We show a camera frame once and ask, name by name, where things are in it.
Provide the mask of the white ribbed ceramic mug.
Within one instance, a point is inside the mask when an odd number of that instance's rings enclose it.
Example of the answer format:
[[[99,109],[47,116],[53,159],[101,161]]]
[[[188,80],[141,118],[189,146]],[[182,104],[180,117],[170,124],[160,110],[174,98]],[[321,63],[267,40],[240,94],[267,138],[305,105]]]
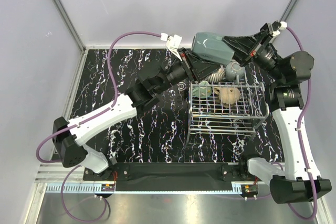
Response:
[[[220,67],[216,72],[212,73],[210,76],[207,77],[207,81],[209,83],[219,83],[225,77],[225,68]]]

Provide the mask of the mint green cup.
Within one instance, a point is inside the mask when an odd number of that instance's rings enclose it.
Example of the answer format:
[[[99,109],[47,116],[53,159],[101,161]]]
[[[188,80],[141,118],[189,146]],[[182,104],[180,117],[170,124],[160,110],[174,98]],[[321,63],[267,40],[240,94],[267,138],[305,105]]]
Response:
[[[192,87],[192,96],[206,99],[212,94],[212,87],[208,81],[202,81]]]

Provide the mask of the grey-blue speckled ceramic mug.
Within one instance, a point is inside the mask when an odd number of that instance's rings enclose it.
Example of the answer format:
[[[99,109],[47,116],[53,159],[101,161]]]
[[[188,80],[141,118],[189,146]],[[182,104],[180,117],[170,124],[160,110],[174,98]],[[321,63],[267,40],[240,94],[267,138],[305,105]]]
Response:
[[[237,61],[231,61],[225,67],[226,80],[233,82],[234,84],[239,84],[240,79],[245,76],[245,68],[241,67]]]

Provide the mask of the teal faceted ceramic mug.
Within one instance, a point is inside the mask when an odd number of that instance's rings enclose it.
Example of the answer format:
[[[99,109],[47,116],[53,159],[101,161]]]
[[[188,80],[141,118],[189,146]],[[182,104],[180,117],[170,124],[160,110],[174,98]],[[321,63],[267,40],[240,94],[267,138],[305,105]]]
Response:
[[[196,33],[193,38],[191,51],[203,60],[227,65],[233,58],[234,50],[222,39],[223,36],[216,33]]]

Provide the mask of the tan glazed ceramic mug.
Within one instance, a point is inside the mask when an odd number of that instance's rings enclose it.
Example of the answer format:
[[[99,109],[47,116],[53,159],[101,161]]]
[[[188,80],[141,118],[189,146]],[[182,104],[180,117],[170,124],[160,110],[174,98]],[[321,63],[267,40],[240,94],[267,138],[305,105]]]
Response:
[[[235,107],[240,99],[240,91],[233,87],[214,87],[214,92],[218,95],[218,101],[225,108]]]

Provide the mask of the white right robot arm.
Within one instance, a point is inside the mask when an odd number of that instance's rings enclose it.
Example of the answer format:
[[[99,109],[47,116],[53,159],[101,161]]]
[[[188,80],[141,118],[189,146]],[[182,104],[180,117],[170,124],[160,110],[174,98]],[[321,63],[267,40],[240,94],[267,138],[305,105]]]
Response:
[[[330,180],[321,177],[313,160],[304,123],[309,102],[303,100],[300,85],[310,80],[314,58],[303,49],[284,58],[278,55],[272,41],[284,29],[285,22],[273,22],[250,36],[223,37],[223,42],[234,51],[233,59],[241,66],[253,62],[273,78],[265,99],[285,157],[284,171],[252,157],[238,167],[238,176],[243,180],[254,176],[263,180],[278,204],[312,202],[332,189]]]

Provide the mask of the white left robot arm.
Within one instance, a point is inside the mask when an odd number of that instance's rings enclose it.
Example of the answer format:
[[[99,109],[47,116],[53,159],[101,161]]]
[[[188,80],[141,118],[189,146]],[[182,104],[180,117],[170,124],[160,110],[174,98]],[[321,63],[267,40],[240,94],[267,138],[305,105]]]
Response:
[[[80,165],[92,170],[100,180],[110,179],[113,168],[108,159],[87,142],[107,128],[148,111],[158,103],[161,93],[179,82],[201,82],[222,66],[221,62],[202,58],[190,49],[177,52],[181,59],[170,66],[157,61],[146,63],[135,84],[106,105],[76,119],[54,120],[52,141],[63,167]]]

